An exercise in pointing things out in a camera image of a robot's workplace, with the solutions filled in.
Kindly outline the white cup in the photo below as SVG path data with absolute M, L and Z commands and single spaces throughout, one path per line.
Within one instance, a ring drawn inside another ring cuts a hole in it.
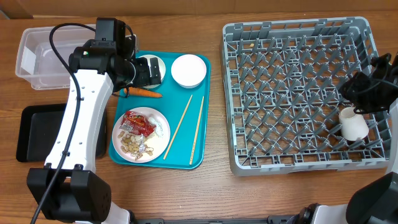
M 341 124 L 341 135 L 348 141 L 357 141 L 364 139 L 369 128 L 363 118 L 363 115 L 356 114 L 353 107 L 347 107 L 340 111 L 339 122 Z

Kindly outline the pink white bowl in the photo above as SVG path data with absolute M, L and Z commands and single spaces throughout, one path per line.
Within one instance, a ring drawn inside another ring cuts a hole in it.
M 199 56 L 185 54 L 174 60 L 171 75 L 180 86 L 195 88 L 205 79 L 206 70 L 207 66 Z

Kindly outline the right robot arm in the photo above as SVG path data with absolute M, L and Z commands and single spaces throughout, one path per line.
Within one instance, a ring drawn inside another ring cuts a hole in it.
M 342 136 L 362 140 L 369 129 L 364 114 L 387 111 L 392 120 L 391 148 L 386 174 L 358 190 L 344 205 L 313 203 L 292 216 L 289 223 L 397 223 L 397 57 L 371 59 L 370 75 L 356 73 L 340 93 L 353 107 L 339 114 Z

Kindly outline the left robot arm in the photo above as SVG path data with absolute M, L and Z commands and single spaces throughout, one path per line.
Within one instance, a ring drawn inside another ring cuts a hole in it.
M 111 95 L 132 87 L 161 83 L 156 58 L 136 57 L 132 29 L 115 18 L 100 17 L 95 36 L 63 61 L 70 90 L 62 123 L 41 168 L 31 168 L 27 186 L 36 214 L 65 223 L 135 223 L 130 210 L 111 199 L 111 187 L 96 175 L 96 147 Z

